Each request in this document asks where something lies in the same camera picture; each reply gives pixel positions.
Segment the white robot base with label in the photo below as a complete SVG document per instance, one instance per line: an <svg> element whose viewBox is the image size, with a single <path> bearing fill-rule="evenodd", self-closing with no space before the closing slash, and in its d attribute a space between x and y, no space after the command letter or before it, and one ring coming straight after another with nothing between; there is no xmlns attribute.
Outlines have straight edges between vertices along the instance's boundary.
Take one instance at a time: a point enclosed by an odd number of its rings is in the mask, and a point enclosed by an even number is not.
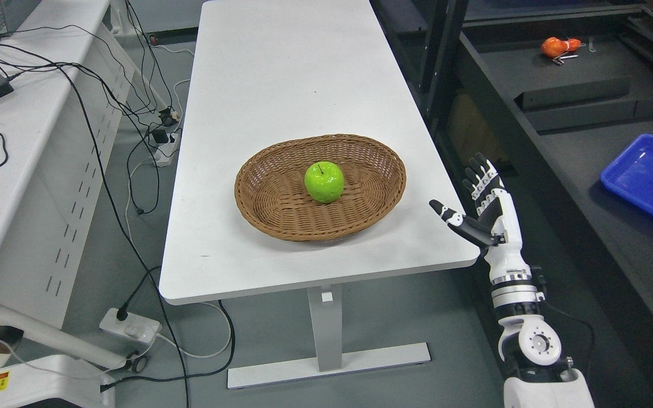
<svg viewBox="0 0 653 408"><path fill-rule="evenodd" d="M0 368L0 407L114 407L116 392L101 392L112 377L81 359L51 355Z"/></svg>

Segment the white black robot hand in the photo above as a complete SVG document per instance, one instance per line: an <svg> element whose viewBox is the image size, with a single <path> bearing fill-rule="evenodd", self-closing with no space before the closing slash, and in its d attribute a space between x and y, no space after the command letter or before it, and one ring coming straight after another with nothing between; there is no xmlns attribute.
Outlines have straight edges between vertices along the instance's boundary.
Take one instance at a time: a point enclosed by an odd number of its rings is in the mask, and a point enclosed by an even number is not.
<svg viewBox="0 0 653 408"><path fill-rule="evenodd" d="M449 229L477 247L518 255L523 248L518 212L497 168L478 152L469 159L463 184L474 200L477 219L449 209L435 199L429 201L433 211Z"/></svg>

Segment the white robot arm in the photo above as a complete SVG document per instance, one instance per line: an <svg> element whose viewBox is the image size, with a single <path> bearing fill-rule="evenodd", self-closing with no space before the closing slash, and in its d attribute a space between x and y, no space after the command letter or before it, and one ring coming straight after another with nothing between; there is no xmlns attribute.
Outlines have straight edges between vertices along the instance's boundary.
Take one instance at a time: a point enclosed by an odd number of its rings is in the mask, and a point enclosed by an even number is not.
<svg viewBox="0 0 653 408"><path fill-rule="evenodd" d="M491 296L503 333L498 355L508 370L505 407L594 407L582 372L562 355L557 332L542 315L545 299L515 244L487 249Z"/></svg>

